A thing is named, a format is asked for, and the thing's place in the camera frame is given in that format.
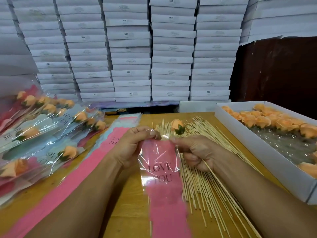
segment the wooden table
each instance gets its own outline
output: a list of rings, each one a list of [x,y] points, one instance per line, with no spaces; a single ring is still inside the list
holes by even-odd
[[[235,145],[242,151],[247,158],[275,184],[283,187],[278,180],[217,120],[214,113],[178,113],[178,114],[153,114],[143,115],[140,121],[141,126],[152,127],[161,122],[171,122],[174,119],[190,121],[194,116],[202,116],[212,125],[217,126]],[[112,122],[117,116],[108,116],[108,121]],[[91,142],[95,142],[97,137],[93,137]],[[72,162],[66,168],[61,169],[39,182],[38,184],[21,192],[6,207],[0,209],[0,235],[4,234],[20,217],[34,207],[43,196],[56,187],[74,167],[83,159],[86,152]],[[207,227],[204,226],[200,210],[193,210],[189,214],[187,222],[192,231],[192,237],[213,237],[220,238],[220,232],[215,220],[210,219],[208,212],[205,213]],[[233,223],[224,216],[225,222],[232,238],[240,237]],[[147,196],[142,191],[139,168],[133,167],[125,170],[117,180],[115,190],[110,199],[105,220],[102,228],[104,238],[149,238],[150,223],[148,220],[148,201]]]

